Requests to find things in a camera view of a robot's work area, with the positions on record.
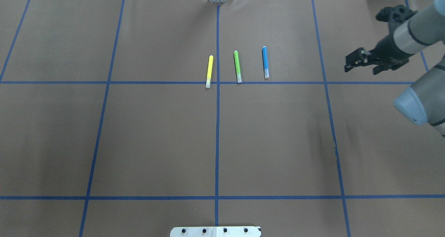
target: marker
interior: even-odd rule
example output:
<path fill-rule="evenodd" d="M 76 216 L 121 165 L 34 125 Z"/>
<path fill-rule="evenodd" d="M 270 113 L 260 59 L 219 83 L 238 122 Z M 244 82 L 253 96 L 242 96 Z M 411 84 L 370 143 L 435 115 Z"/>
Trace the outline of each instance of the marker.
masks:
<path fill-rule="evenodd" d="M 238 55 L 237 50 L 233 52 L 233 58 L 235 58 L 236 82 L 242 83 L 243 81 L 241 79 L 240 56 Z"/>
<path fill-rule="evenodd" d="M 213 55 L 209 56 L 209 65 L 207 67 L 207 80 L 205 81 L 205 88 L 210 88 L 210 80 L 212 79 Z"/>
<path fill-rule="evenodd" d="M 264 78 L 269 79 L 269 61 L 267 60 L 267 48 L 262 47 L 262 64 L 264 66 Z"/>

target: blue marker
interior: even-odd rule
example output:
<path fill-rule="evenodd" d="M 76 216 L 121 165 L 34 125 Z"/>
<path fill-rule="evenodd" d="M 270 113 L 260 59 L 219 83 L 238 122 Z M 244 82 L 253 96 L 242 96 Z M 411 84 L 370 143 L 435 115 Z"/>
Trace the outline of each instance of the blue marker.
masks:
<path fill-rule="evenodd" d="M 267 60 L 267 48 L 262 47 L 262 64 L 264 65 L 264 78 L 269 79 L 269 61 Z"/>

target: yellow marker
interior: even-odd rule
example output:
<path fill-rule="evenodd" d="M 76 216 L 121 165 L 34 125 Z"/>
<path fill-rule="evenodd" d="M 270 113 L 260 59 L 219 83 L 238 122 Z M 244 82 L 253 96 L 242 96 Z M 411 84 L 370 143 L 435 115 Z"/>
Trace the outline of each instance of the yellow marker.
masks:
<path fill-rule="evenodd" d="M 209 56 L 209 66 L 207 67 L 207 80 L 205 81 L 205 87 L 210 88 L 210 80 L 212 79 L 213 68 L 213 55 Z"/>

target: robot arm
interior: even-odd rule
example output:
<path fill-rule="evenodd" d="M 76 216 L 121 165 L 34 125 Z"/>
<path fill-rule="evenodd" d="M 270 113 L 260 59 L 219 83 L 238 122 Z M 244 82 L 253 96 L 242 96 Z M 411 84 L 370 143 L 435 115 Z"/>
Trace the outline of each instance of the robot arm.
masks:
<path fill-rule="evenodd" d="M 436 42 L 445 42 L 445 0 L 435 0 L 419 13 L 402 5 L 386 7 L 376 18 L 388 22 L 389 35 L 373 50 L 359 48 L 346 56 L 345 72 L 368 65 L 377 65 L 374 74 L 396 70 L 408 63 L 410 56 Z M 445 56 L 408 87 L 394 106 L 414 124 L 429 123 L 445 137 Z"/>

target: blue tape line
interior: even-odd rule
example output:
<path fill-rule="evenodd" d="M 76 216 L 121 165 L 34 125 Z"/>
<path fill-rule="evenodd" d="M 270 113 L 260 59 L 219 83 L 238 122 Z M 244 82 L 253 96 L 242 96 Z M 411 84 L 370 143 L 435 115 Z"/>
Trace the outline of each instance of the blue tape line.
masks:
<path fill-rule="evenodd" d="M 237 82 L 221 82 L 221 84 L 223 85 L 227 85 L 227 84 L 238 84 L 238 85 L 243 85 L 243 84 L 264 84 L 264 85 L 277 85 L 277 84 L 324 84 L 324 82 L 242 82 L 242 83 L 237 83 Z"/>
<path fill-rule="evenodd" d="M 218 195 L 219 195 L 219 105 L 221 96 L 221 81 L 219 72 L 219 9 L 216 7 L 216 156 L 215 156 L 215 226 L 219 225 L 218 219 Z"/>
<path fill-rule="evenodd" d="M 205 84 L 205 82 L 111 81 L 111 84 Z"/>
<path fill-rule="evenodd" d="M 301 196 L 219 196 L 219 199 L 342 199 L 340 195 Z"/>
<path fill-rule="evenodd" d="M 429 199 L 445 198 L 445 194 L 347 195 L 346 199 Z"/>
<path fill-rule="evenodd" d="M 426 71 L 428 72 L 428 71 L 429 71 L 429 68 L 428 68 L 428 64 L 426 63 L 426 59 L 425 59 L 425 55 L 423 54 L 423 51 L 420 51 L 420 55 L 421 55 L 421 57 L 422 57 L 423 66 L 425 66 L 425 69 L 426 69 Z"/>
<path fill-rule="evenodd" d="M 102 132 L 102 125 L 104 122 L 105 108 L 106 108 L 107 99 L 108 99 L 108 91 L 110 90 L 111 74 L 113 74 L 114 56 L 116 55 L 116 48 L 118 46 L 119 31 L 121 29 L 124 4 L 125 4 L 125 0 L 122 0 L 121 12 L 119 14 L 118 28 L 116 29 L 116 37 L 114 39 L 113 54 L 111 55 L 110 70 L 108 71 L 107 87 L 105 89 L 104 102 L 102 104 L 102 112 L 100 113 L 99 129 L 97 130 L 96 145 L 94 147 L 94 154 L 92 156 L 91 170 L 89 173 L 88 187 L 87 187 L 87 192 L 86 192 L 84 210 L 83 210 L 83 214 L 82 214 L 82 221 L 81 221 L 81 227 L 80 227 L 80 231 L 79 231 L 79 237 L 82 237 L 83 229 L 85 226 L 86 213 L 88 210 L 89 195 L 91 193 L 92 177 L 94 175 L 94 168 L 96 166 L 97 150 L 99 149 L 100 134 Z"/>
<path fill-rule="evenodd" d="M 302 195 L 302 196 L 218 196 L 218 200 L 280 200 L 280 199 L 431 199 L 445 198 L 445 194 L 394 195 Z M 215 200 L 215 196 L 90 196 L 89 201 L 181 201 Z M 86 196 L 0 196 L 0 200 L 54 200 L 84 201 Z"/>
<path fill-rule="evenodd" d="M 91 201 L 182 201 L 215 199 L 214 196 L 90 196 Z"/>
<path fill-rule="evenodd" d="M 350 84 L 350 85 L 411 85 L 414 82 L 326 82 L 327 84 Z"/>
<path fill-rule="evenodd" d="M 334 145 L 335 145 L 335 156 L 337 157 L 337 172 L 338 172 L 338 179 L 339 179 L 339 183 L 340 183 L 340 191 L 341 191 L 342 202 L 343 202 L 343 213 L 345 215 L 346 233 L 348 234 L 348 237 L 351 237 L 351 229 L 349 227 L 348 208 L 346 207 L 346 199 L 345 199 L 345 188 L 343 186 L 343 177 L 341 175 L 340 157 L 338 154 L 337 137 L 335 136 L 334 120 L 332 118 L 331 101 L 329 100 L 329 90 L 327 88 L 327 80 L 326 80 L 326 71 L 324 69 L 323 52 L 322 52 L 322 48 L 321 48 L 320 34 L 318 31 L 317 12 L 315 9 L 314 0 L 311 0 L 311 1 L 312 1 L 313 13 L 314 13 L 315 31 L 317 34 L 318 53 L 320 55 L 321 71 L 323 72 L 324 92 L 326 93 L 326 102 L 327 102 L 327 109 L 329 111 L 329 120 L 331 122 L 332 138 L 334 139 Z"/>
<path fill-rule="evenodd" d="M 0 196 L 0 199 L 53 199 L 66 201 L 83 201 L 85 196 Z"/>
<path fill-rule="evenodd" d="M 5 64 L 3 65 L 3 69 L 0 74 L 0 81 L 3 79 L 3 75 L 5 75 L 6 66 L 8 65 L 9 58 L 11 57 L 11 53 L 13 52 L 14 45 L 16 44 L 17 36 L 19 35 L 20 28 L 22 27 L 23 20 L 25 19 L 27 8 L 29 7 L 29 3 L 31 0 L 28 0 L 25 6 L 25 9 L 22 14 L 22 18 L 20 19 L 19 25 L 16 30 L 16 34 L 14 35 L 13 42 L 11 43 L 11 47 L 9 48 L 8 56 L 6 56 Z"/>
<path fill-rule="evenodd" d="M 2 81 L 0 84 L 107 84 L 103 82 L 89 81 Z"/>
<path fill-rule="evenodd" d="M 348 85 L 411 85 L 414 82 L 326 82 L 327 84 Z M 107 81 L 1 81 L 0 84 L 108 84 Z M 205 82 L 165 82 L 165 81 L 110 81 L 110 84 L 165 84 L 165 85 L 202 85 Z M 322 85 L 324 82 L 219 82 L 221 85 Z"/>

